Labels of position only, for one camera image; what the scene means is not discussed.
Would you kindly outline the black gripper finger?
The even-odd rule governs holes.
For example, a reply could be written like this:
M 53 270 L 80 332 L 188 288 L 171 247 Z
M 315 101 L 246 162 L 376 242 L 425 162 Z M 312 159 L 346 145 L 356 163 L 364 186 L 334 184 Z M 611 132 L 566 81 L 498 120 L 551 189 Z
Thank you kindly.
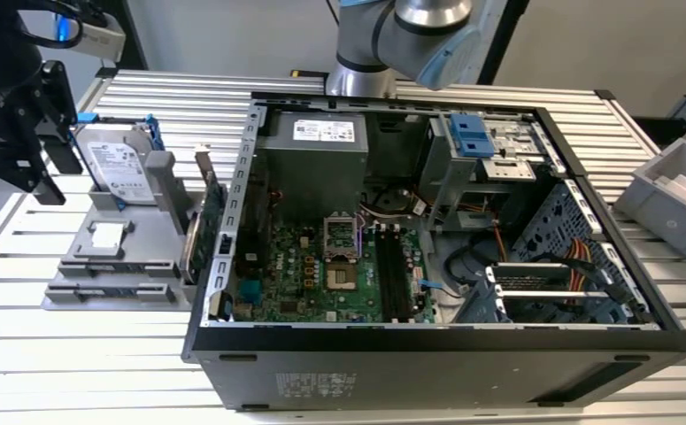
M 37 125 L 39 138 L 59 173 L 80 174 L 83 166 L 73 153 L 71 128 L 77 123 L 67 69 L 57 60 L 48 60 L 40 68 L 41 95 L 37 98 L 44 118 Z
M 0 182 L 32 194 L 41 205 L 61 205 L 67 199 L 47 171 L 37 134 L 40 89 L 41 79 L 0 91 Z

